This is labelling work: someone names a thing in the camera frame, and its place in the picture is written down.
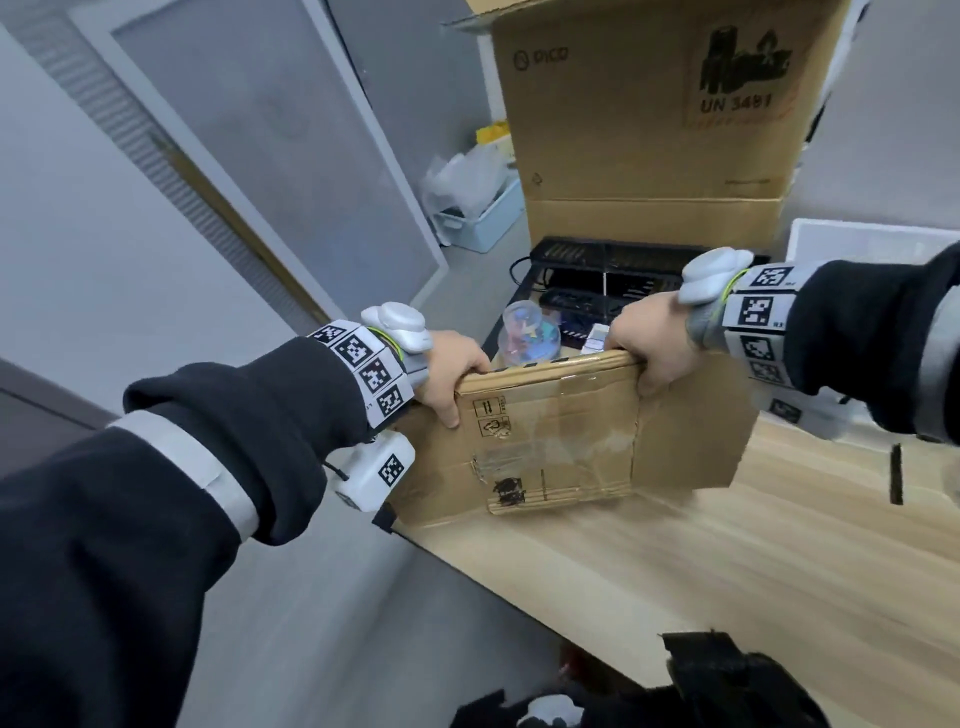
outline plastic storage box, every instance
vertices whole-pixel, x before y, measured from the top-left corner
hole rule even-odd
[[[433,216],[437,235],[446,245],[485,253],[503,237],[523,212],[523,189],[516,173],[507,178],[507,187],[476,220],[439,212]]]

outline wooden table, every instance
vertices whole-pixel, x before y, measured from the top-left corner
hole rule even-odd
[[[960,450],[904,447],[903,506],[885,449],[761,420],[729,490],[396,528],[641,684],[669,682],[658,633],[714,628],[834,725],[956,728]]]

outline plastic bag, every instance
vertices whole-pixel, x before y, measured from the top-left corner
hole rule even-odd
[[[491,144],[478,144],[446,163],[434,158],[423,178],[423,209],[433,215],[454,208],[476,220],[496,199],[507,173],[507,159]]]

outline black sleeve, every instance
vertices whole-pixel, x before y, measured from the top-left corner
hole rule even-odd
[[[349,370],[310,339],[138,382],[126,406],[213,452],[269,544],[306,527],[327,455],[370,432]],[[173,726],[204,592],[239,545],[210,495],[119,428],[0,480],[0,725]]]
[[[809,395],[830,387],[866,402],[885,429],[915,432],[931,323],[958,283],[960,243],[923,266],[824,264],[798,292],[787,319],[783,355],[794,385]],[[955,357],[947,366],[952,374],[945,375],[960,380]],[[960,381],[941,397],[947,431],[960,442]]]

